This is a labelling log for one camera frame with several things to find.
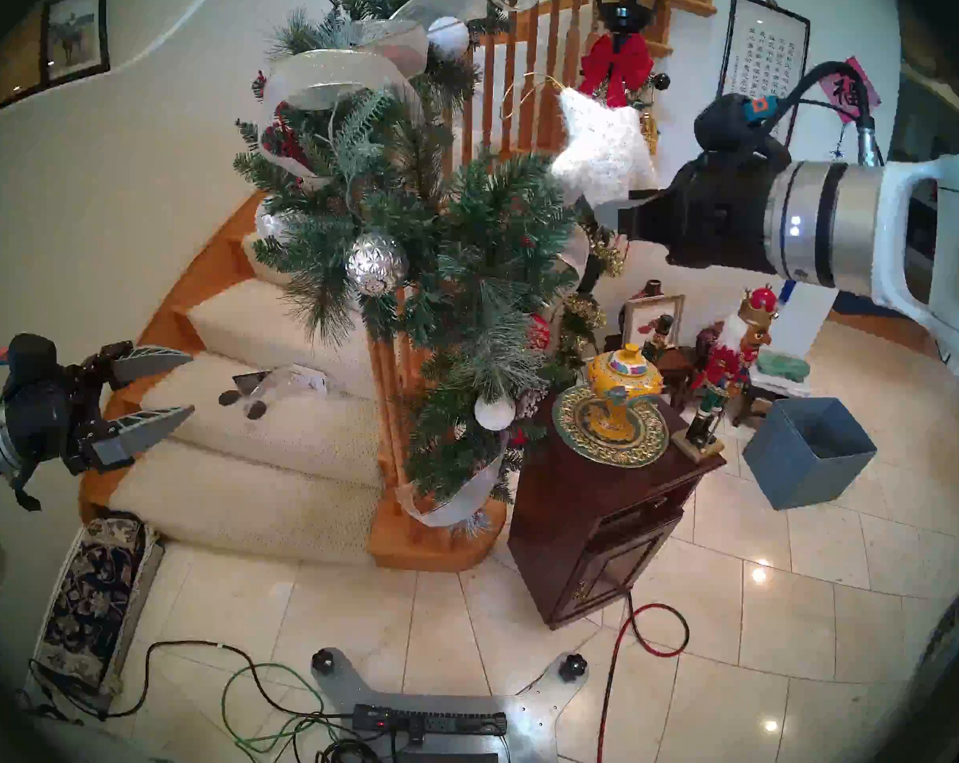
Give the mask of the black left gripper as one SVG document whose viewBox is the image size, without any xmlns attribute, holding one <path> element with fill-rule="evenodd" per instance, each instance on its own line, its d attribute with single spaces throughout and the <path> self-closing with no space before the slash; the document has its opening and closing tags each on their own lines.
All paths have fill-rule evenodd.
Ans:
<svg viewBox="0 0 959 763">
<path fill-rule="evenodd" d="M 61 365 L 54 352 L 8 352 L 9 374 L 2 391 L 5 421 L 23 465 L 60 459 L 69 472 L 106 473 L 131 466 L 194 414 L 193 405 L 141 409 L 102 418 L 108 380 L 124 389 L 192 362 L 192 355 L 157 345 L 117 342 L 80 364 Z"/>
</svg>

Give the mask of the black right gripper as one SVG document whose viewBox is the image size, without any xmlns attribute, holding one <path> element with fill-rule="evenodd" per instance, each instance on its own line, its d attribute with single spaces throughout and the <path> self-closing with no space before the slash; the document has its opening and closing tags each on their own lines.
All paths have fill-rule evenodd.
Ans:
<svg viewBox="0 0 959 763">
<path fill-rule="evenodd" d="M 604 202 L 592 215 L 603 229 L 662 246 L 674 267 L 777 273 L 765 251 L 763 222 L 782 161 L 752 155 L 734 165 L 732 158 L 704 154 L 642 205 Z"/>
</svg>

